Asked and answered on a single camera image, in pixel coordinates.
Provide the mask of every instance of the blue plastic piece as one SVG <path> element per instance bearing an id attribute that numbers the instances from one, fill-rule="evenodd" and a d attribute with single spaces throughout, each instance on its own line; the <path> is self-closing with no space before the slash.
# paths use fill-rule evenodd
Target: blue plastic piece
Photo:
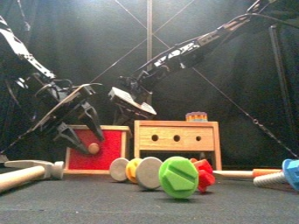
<path id="1" fill-rule="evenodd" d="M 286 159 L 283 162 L 285 178 L 293 188 L 299 191 L 299 159 Z"/>

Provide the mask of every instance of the red plastic piece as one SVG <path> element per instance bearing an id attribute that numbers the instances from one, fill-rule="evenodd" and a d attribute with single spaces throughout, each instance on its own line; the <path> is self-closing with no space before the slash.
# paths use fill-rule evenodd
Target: red plastic piece
<path id="1" fill-rule="evenodd" d="M 198 171 L 204 170 L 207 173 L 212 174 L 211 164 L 207 159 L 202 159 L 192 164 L 195 165 Z"/>
<path id="2" fill-rule="evenodd" d="M 215 184 L 215 177 L 211 173 L 206 172 L 204 170 L 199 171 L 199 190 L 202 193 L 206 193 L 208 186 Z"/>

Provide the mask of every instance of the wooden toy box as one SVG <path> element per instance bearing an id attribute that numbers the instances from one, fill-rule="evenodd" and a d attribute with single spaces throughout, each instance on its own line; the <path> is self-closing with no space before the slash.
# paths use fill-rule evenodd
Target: wooden toy box
<path id="1" fill-rule="evenodd" d="M 222 170 L 218 122 L 135 121 L 135 157 L 142 151 L 210 152 L 214 170 Z"/>

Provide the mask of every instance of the red wooden box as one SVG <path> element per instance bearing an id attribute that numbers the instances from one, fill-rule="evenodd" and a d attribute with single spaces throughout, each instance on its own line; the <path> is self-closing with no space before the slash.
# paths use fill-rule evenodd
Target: red wooden box
<path id="1" fill-rule="evenodd" d="M 127 126 L 102 125 L 106 140 L 100 142 L 86 125 L 71 125 L 80 141 L 90 146 L 96 143 L 100 152 L 86 155 L 78 150 L 67 149 L 66 168 L 67 174 L 108 174 L 108 167 L 116 158 L 128 158 L 130 141 L 132 137 Z"/>

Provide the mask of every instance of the gray floor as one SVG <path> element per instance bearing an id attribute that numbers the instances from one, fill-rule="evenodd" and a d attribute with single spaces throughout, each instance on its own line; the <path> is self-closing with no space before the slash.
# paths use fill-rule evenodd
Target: gray floor
<path id="1" fill-rule="evenodd" d="M 172 199 L 108 175 L 66 175 L 4 192 L 0 223 L 298 223 L 298 196 L 287 184 L 218 179 L 204 194 Z"/>

